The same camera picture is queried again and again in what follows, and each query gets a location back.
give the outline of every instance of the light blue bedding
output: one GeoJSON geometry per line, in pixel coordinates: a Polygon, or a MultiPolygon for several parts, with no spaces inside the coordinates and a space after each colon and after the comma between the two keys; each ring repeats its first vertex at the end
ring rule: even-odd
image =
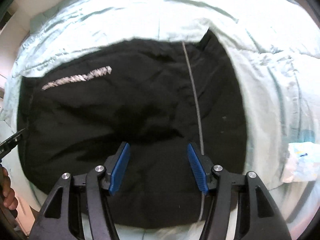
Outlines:
{"type": "MultiPolygon", "coordinates": [[[[306,187],[280,181],[287,145],[320,143],[320,31],[293,0],[64,0],[31,22],[5,87],[1,139],[8,130],[3,127],[16,131],[22,76],[43,76],[63,62],[133,38],[196,42],[208,28],[229,54],[244,98],[245,171],[259,174],[287,218],[306,187]]],[[[4,165],[16,171],[12,158],[4,165]]],[[[28,187],[21,195],[28,192],[30,205],[39,209],[41,193],[28,187]]],[[[188,228],[189,237],[201,224],[188,228]]]]}

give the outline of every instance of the white comforter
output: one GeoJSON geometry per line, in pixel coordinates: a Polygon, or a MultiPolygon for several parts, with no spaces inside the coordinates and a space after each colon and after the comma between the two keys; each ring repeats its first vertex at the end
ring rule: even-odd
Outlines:
{"type": "MultiPolygon", "coordinates": [[[[293,0],[65,0],[36,17],[31,27],[5,87],[0,140],[16,131],[22,76],[43,76],[122,40],[199,41],[210,28],[230,56],[244,99],[245,171],[256,171],[284,217],[290,215],[306,183],[281,186],[287,144],[320,143],[320,31],[293,0]]],[[[16,151],[4,166],[11,170],[15,190],[23,188],[21,195],[39,209],[16,151]]],[[[319,199],[313,195],[309,210],[319,207],[319,199]]],[[[201,225],[191,228],[200,232],[201,225]]]]}

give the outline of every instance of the blue gripper pad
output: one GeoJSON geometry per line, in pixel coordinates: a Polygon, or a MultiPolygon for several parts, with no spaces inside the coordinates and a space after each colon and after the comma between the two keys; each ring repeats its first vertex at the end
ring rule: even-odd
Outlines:
{"type": "Polygon", "coordinates": [[[195,143],[188,144],[187,153],[198,188],[207,195],[209,190],[216,185],[211,174],[213,164],[208,156],[201,155],[195,143]]]}
{"type": "Polygon", "coordinates": [[[120,188],[129,159],[130,145],[126,143],[111,173],[111,180],[109,186],[109,193],[111,196],[113,196],[120,188]]]}

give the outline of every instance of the wrinkled fabric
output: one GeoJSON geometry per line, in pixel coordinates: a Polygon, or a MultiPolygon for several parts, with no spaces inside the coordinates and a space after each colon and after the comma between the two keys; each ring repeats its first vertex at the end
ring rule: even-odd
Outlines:
{"type": "MultiPolygon", "coordinates": [[[[29,181],[49,194],[61,174],[88,173],[126,141],[130,161],[119,191],[108,199],[113,221],[140,228],[197,222],[201,193],[187,145],[199,146],[200,136],[184,48],[205,155],[242,173],[247,134],[239,84],[224,48],[208,31],[199,43],[184,46],[120,42],[42,78],[23,78],[18,129],[28,128],[29,135],[19,156],[29,181]]],[[[86,213],[85,194],[81,201],[86,213]]],[[[205,198],[204,219],[210,202],[205,198]]]]}
{"type": "MultiPolygon", "coordinates": [[[[248,129],[245,171],[256,171],[268,189],[276,188],[288,143],[319,143],[320,31],[293,0],[65,0],[31,25],[36,21],[6,84],[1,119],[12,131],[22,75],[43,76],[134,37],[197,42],[210,28],[240,83],[248,129]]],[[[283,213],[287,200],[294,205],[300,198],[290,192],[304,187],[273,190],[283,213]]]]}

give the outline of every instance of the finger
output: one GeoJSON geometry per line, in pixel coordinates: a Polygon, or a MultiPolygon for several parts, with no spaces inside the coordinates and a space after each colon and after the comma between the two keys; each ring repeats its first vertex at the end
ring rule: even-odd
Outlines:
{"type": "Polygon", "coordinates": [[[10,210],[15,210],[18,207],[18,200],[16,198],[13,199],[12,204],[9,206],[10,210]]]}
{"type": "Polygon", "coordinates": [[[2,172],[4,176],[9,176],[9,173],[5,167],[2,167],[2,172]]]}
{"type": "Polygon", "coordinates": [[[10,191],[10,187],[11,187],[11,180],[9,177],[4,177],[3,179],[3,195],[4,197],[7,197],[9,195],[9,191],[10,191]]]}
{"type": "Polygon", "coordinates": [[[9,207],[14,200],[15,192],[12,188],[10,188],[9,195],[4,199],[3,205],[5,207],[9,207]]]}

